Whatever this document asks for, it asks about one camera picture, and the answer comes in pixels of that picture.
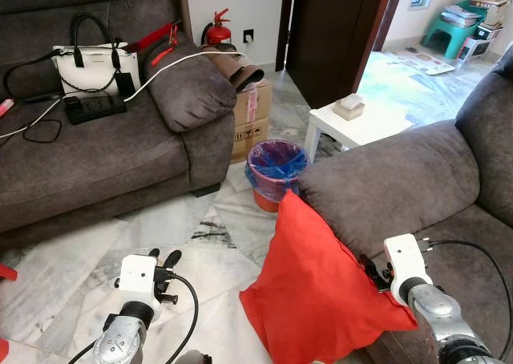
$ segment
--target green stool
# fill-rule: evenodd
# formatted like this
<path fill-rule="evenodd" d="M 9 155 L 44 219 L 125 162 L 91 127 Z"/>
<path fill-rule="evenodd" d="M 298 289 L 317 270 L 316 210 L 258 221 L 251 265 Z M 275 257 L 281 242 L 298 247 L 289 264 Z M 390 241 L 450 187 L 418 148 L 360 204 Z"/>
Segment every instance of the green stool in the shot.
<path fill-rule="evenodd" d="M 482 7 L 471 6 L 470 0 L 462 1 L 460 3 L 457 3 L 457 5 L 467 11 L 470 11 L 471 13 L 478 14 L 479 18 L 477 22 L 473 26 L 461 28 L 455 25 L 451 25 L 450 23 L 443 21 L 440 17 L 437 17 L 431 25 L 431 28 L 427 32 L 426 37 L 422 41 L 422 44 L 424 46 L 427 46 L 427 44 L 431 40 L 431 37 L 433 37 L 433 34 L 436 31 L 445 31 L 450 35 L 450 42 L 447 46 L 446 53 L 444 54 L 444 56 L 449 59 L 456 58 L 456 56 L 459 53 L 459 49 L 461 49 L 463 44 L 465 43 L 465 39 L 474 34 L 474 32 L 478 28 L 478 24 L 480 24 L 487 16 L 487 9 L 484 9 Z"/>

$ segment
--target handbag strap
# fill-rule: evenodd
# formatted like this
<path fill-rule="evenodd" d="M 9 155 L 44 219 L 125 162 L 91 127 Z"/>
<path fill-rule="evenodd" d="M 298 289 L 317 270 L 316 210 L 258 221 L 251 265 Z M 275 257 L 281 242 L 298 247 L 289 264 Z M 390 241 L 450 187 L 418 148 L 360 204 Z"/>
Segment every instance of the handbag strap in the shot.
<path fill-rule="evenodd" d="M 20 67 L 23 67 L 23 66 L 33 65 L 35 63 L 40 63 L 42 61 L 45 61 L 45 60 L 50 59 L 52 57 L 55 57 L 56 55 L 61 55 L 61 50 L 60 49 L 52 50 L 50 53 L 45 54 L 43 57 L 40 57 L 40 58 L 37 58 L 37 59 L 33 59 L 32 61 L 29 61 L 29 62 L 21 63 L 19 65 L 13 66 L 9 70 L 7 70 L 6 73 L 3 75 L 3 87 L 4 87 L 4 89 L 6 89 L 7 94 L 11 98 L 13 98 L 13 99 L 16 99 L 16 100 L 22 101 L 22 102 L 28 102 L 28 103 L 47 101 L 48 99 L 52 99 L 52 97 L 55 97 L 55 93 L 50 93 L 50 94 L 38 95 L 37 97 L 31 97 L 31 98 L 25 98 L 25 99 L 18 98 L 18 97 L 13 95 L 12 91 L 10 91 L 9 82 L 8 81 L 9 81 L 10 75 L 12 74 L 12 72 L 14 70 L 16 70 L 16 69 L 18 69 Z"/>
<path fill-rule="evenodd" d="M 73 57 L 75 59 L 75 65 L 77 67 L 83 67 L 83 59 L 82 59 L 82 53 L 80 53 L 80 49 L 77 42 L 77 37 L 79 35 L 79 28 L 83 21 L 86 19 L 92 20 L 96 26 L 99 27 L 99 29 L 102 31 L 103 36 L 108 37 L 108 41 L 111 43 L 112 46 L 112 66 L 118 70 L 121 68 L 121 64 L 119 63 L 119 55 L 118 51 L 115 49 L 114 39 L 112 38 L 112 34 L 109 31 L 107 25 L 104 21 L 102 21 L 100 18 L 94 16 L 93 14 L 87 14 L 87 13 L 80 13 L 73 17 L 71 20 L 71 28 L 73 29 Z"/>

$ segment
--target red fire extinguisher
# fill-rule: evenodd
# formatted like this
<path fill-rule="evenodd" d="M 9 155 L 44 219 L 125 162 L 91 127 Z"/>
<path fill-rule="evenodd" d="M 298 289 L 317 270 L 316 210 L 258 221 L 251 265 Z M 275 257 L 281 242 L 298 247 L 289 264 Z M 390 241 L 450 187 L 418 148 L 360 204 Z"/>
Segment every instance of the red fire extinguisher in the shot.
<path fill-rule="evenodd" d="M 207 39 L 206 43 L 209 45 L 232 42 L 232 32 L 230 29 L 223 26 L 223 22 L 230 22 L 229 19 L 222 19 L 222 16 L 226 14 L 227 11 L 228 9 L 224 9 L 220 13 L 214 13 L 214 23 L 210 22 L 203 29 L 203 34 L 201 35 L 201 44 L 205 43 L 205 37 Z"/>

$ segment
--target sofa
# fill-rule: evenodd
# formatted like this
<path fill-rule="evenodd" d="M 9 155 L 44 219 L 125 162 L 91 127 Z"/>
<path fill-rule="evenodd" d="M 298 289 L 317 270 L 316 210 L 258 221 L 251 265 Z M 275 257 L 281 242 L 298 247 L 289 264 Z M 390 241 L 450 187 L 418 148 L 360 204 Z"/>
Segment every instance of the sofa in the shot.
<path fill-rule="evenodd" d="M 78 12 L 101 18 L 114 36 L 135 42 L 169 22 L 179 23 L 178 46 L 156 67 L 166 42 L 138 54 L 141 83 L 163 66 L 198 52 L 191 40 L 187 0 L 2 0 L 0 77 L 70 42 Z M 79 44 L 100 44 L 85 21 Z M 62 93 L 50 60 L 12 73 L 13 95 L 26 99 Z M 0 102 L 8 97 L 0 86 Z M 32 136 L 0 140 L 0 250 L 19 247 L 186 192 L 208 192 L 225 178 L 232 152 L 236 92 L 204 56 L 164 71 L 127 112 L 70 125 L 63 103 L 38 123 Z M 0 119 L 0 135 L 37 118 L 52 101 L 16 103 Z"/>
<path fill-rule="evenodd" d="M 355 255 L 386 267 L 383 241 L 403 233 L 473 241 L 513 272 L 513 48 L 473 90 L 455 120 L 406 131 L 314 164 L 301 196 Z M 440 245 L 427 272 L 456 298 L 495 357 L 508 332 L 506 294 L 480 251 Z M 386 332 L 367 353 L 377 364 L 434 360 L 420 330 Z M 511 355 L 506 360 L 513 363 Z"/>

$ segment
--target stack of papers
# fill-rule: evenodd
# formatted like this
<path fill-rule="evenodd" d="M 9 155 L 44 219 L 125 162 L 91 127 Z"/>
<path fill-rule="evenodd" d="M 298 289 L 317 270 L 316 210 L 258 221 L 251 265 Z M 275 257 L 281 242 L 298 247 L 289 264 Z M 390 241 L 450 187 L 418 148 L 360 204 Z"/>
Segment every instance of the stack of papers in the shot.
<path fill-rule="evenodd" d="M 464 10 L 460 6 L 446 6 L 440 18 L 456 27 L 467 28 L 477 22 L 479 15 Z"/>

